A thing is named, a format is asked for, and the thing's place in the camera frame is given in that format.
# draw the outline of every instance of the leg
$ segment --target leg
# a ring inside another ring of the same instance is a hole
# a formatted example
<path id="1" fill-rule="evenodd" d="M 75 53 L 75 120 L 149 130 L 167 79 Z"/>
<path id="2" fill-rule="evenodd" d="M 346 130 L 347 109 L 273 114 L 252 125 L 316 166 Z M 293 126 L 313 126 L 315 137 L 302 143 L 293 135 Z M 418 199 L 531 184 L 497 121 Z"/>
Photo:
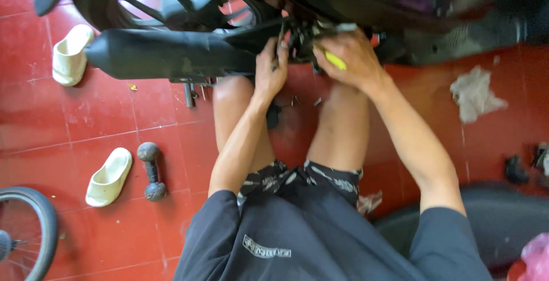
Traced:
<path id="1" fill-rule="evenodd" d="M 366 157 L 368 137 L 368 97 L 336 82 L 320 112 L 307 159 L 338 171 L 356 171 Z"/>
<path id="2" fill-rule="evenodd" d="M 227 76 L 214 88 L 214 122 L 218 151 L 221 151 L 225 146 L 240 117 L 248 108 L 253 94 L 254 87 L 250 80 L 243 76 Z M 255 156 L 250 166 L 250 173 L 268 166 L 275 159 L 275 152 L 269 140 L 265 120 Z"/>

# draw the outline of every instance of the person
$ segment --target person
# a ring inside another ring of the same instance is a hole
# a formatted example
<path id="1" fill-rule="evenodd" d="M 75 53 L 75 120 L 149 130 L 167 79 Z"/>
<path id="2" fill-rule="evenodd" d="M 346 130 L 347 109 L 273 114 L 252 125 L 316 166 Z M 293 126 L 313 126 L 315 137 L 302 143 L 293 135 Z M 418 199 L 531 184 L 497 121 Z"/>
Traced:
<path id="1" fill-rule="evenodd" d="M 219 157 L 209 197 L 187 228 L 174 280 L 491 280 L 448 153 L 380 66 L 366 36 L 357 30 L 317 45 L 320 67 L 336 82 L 303 167 L 289 171 L 276 159 L 266 128 L 267 109 L 287 76 L 284 42 L 274 71 L 275 39 L 257 56 L 255 88 L 237 76 L 215 87 Z M 347 69 L 327 61 L 318 47 Z M 356 211 L 368 102 L 421 190 L 408 258 Z"/>

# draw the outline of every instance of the white slide sandal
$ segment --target white slide sandal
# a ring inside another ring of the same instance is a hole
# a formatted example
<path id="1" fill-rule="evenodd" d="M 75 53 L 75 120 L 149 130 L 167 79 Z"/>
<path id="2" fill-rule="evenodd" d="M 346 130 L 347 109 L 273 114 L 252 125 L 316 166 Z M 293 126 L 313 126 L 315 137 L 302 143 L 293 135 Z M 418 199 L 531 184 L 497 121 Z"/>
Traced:
<path id="1" fill-rule="evenodd" d="M 69 34 L 53 46 L 53 79 L 71 87 L 82 80 L 86 70 L 84 47 L 93 40 L 93 30 L 87 25 L 74 26 Z"/>
<path id="2" fill-rule="evenodd" d="M 92 175 L 86 203 L 92 207 L 103 207 L 116 200 L 131 166 L 132 154 L 125 148 L 114 149 L 105 164 Z"/>

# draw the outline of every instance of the black dumbbell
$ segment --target black dumbbell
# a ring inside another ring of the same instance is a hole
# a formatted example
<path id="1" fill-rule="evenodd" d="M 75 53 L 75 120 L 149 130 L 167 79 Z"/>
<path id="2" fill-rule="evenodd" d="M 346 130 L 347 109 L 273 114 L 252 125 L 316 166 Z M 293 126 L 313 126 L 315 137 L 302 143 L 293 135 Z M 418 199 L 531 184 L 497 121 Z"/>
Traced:
<path id="1" fill-rule="evenodd" d="M 145 188 L 145 198 L 152 202 L 157 202 L 166 195 L 166 185 L 162 182 L 158 182 L 156 158 L 159 155 L 160 148 L 155 143 L 142 143 L 139 148 L 137 148 L 137 157 L 147 165 L 149 185 Z"/>

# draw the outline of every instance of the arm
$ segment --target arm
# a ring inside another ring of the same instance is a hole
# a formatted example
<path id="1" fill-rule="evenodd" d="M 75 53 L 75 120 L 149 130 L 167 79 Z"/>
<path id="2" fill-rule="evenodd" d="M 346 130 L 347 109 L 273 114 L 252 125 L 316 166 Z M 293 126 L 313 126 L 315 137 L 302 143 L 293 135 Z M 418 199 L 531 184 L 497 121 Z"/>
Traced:
<path id="1" fill-rule="evenodd" d="M 465 214 L 448 153 L 379 65 L 364 34 L 355 31 L 319 43 L 347 64 L 347 70 L 340 70 L 315 48 L 319 65 L 328 75 L 359 88 L 374 102 L 402 163 L 419 186 L 421 212 L 430 207 L 448 207 Z"/>
<path id="2" fill-rule="evenodd" d="M 267 109 L 288 73 L 288 46 L 284 42 L 278 46 L 278 68 L 271 70 L 275 46 L 276 38 L 271 38 L 257 55 L 254 95 L 215 161 L 208 196 L 219 190 L 238 194 L 246 180 Z"/>

